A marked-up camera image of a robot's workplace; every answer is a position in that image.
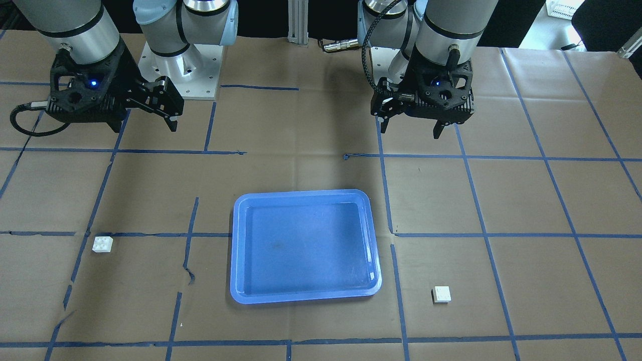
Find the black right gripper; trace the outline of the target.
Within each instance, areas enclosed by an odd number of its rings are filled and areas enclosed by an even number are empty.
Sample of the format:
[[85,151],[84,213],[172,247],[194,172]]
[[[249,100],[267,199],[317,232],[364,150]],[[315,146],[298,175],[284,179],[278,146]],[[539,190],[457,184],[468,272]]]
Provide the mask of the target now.
[[[108,57],[88,65],[77,64],[68,50],[60,48],[50,76],[46,113],[62,123],[105,123],[119,133],[126,109],[138,108],[162,117],[176,132],[184,111],[183,96],[170,77],[146,82],[124,39]],[[143,93],[143,100],[131,97]]]

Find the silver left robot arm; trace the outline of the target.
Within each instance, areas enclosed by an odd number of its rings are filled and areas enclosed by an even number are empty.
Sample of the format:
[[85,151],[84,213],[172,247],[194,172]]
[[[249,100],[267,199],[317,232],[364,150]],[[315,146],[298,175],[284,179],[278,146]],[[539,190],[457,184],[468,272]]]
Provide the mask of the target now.
[[438,139],[475,113],[472,55],[497,1],[360,1],[358,41],[381,133],[399,114]]

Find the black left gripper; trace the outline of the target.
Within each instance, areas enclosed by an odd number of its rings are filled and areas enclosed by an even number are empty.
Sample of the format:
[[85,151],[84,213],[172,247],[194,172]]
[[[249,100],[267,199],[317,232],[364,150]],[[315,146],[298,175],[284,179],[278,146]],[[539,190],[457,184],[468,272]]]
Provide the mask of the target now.
[[399,114],[435,120],[433,139],[447,126],[465,123],[474,114],[473,75],[471,60],[440,65],[413,50],[399,84],[385,78],[377,82],[371,114],[380,120],[380,133],[386,133],[390,119]]

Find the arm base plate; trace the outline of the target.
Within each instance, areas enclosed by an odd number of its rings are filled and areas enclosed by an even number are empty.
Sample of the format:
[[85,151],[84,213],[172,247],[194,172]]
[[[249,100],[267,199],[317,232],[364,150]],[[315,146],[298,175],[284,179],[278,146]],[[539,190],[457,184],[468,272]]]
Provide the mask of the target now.
[[383,47],[372,47],[370,51],[374,82],[377,83],[385,77],[388,81],[399,84],[408,66],[408,60],[403,56],[403,52],[399,49]]
[[168,76],[184,100],[216,100],[224,46],[192,44],[183,54],[161,57],[146,43],[138,68],[148,81]]

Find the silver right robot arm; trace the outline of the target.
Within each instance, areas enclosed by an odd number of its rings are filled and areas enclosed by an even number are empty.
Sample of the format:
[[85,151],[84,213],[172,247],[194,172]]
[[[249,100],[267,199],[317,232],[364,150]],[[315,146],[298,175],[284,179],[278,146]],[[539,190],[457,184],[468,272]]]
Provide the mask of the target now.
[[134,1],[152,54],[147,78],[103,2],[15,5],[56,52],[48,99],[18,105],[9,116],[15,130],[32,137],[74,123],[105,123],[119,133],[132,108],[162,117],[175,132],[185,96],[197,96],[194,83],[212,78],[199,47],[230,46],[238,34],[236,1]]

